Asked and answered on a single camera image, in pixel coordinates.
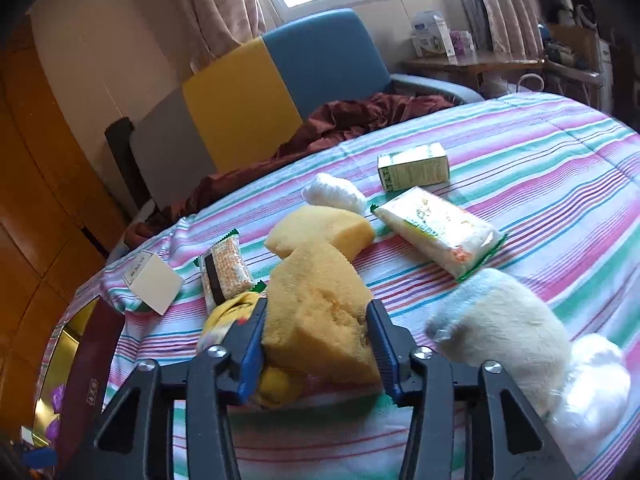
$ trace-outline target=metal screw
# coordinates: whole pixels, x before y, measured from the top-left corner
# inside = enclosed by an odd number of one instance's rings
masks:
[[[502,365],[498,361],[487,361],[484,363],[484,369],[490,374],[499,374],[502,371]]]
[[[211,357],[224,357],[226,355],[226,348],[222,345],[213,345],[207,349],[207,354]]]
[[[153,359],[142,359],[138,363],[138,370],[141,372],[150,372],[156,367],[156,362]]]
[[[418,346],[418,348],[414,350],[414,356],[418,359],[431,359],[433,350],[428,346]]]

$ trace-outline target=wooden side table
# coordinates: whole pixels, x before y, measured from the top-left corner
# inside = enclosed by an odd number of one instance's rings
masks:
[[[432,76],[434,72],[452,73],[462,79],[463,84],[479,91],[484,72],[532,70],[542,68],[544,63],[545,60],[539,58],[479,51],[466,56],[417,57],[404,62],[404,68],[409,74],[421,76]]]

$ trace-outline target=torn sponge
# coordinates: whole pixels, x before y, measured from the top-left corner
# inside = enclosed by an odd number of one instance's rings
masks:
[[[270,363],[337,383],[380,380],[367,340],[372,294],[325,242],[304,244],[272,271],[262,346]]]
[[[300,245],[325,241],[352,262],[376,237],[367,219],[361,215],[321,205],[303,205],[278,222],[264,246],[282,259]]]

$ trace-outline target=chair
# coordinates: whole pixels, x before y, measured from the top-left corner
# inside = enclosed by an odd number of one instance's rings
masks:
[[[120,120],[105,135],[136,205],[151,198],[163,208],[208,174],[268,158],[326,102],[406,91],[457,104],[483,100],[460,85],[389,74],[356,13],[330,10],[241,45],[169,94],[135,128]]]

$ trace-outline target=striped bed sheet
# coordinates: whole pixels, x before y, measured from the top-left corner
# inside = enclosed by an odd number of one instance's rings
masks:
[[[489,266],[514,276],[555,311],[571,338],[599,332],[619,345],[632,375],[619,426],[595,452],[571,457],[582,480],[604,479],[640,424],[640,136],[592,108],[553,94],[512,94],[443,110],[343,142],[238,190],[149,240],[186,280],[167,313],[142,312],[122,274],[137,251],[78,290],[52,335],[46,370],[62,324],[97,294],[126,322],[111,364],[107,403],[143,358],[189,359],[206,320],[193,260],[237,228],[253,275],[267,281],[278,263],[263,241],[300,206],[300,190],[324,171],[348,178],[369,203],[384,203],[379,153],[440,142],[450,182],[430,190],[492,222],[510,236]],[[444,270],[389,232],[373,215],[373,245],[354,266],[394,323],[426,341],[424,320],[456,286]],[[188,478],[184,403],[174,418],[174,472]],[[453,478],[463,477],[462,412],[456,412]],[[377,388],[313,385],[288,410],[230,414],[238,464],[247,479],[393,479],[398,477],[411,411]]]

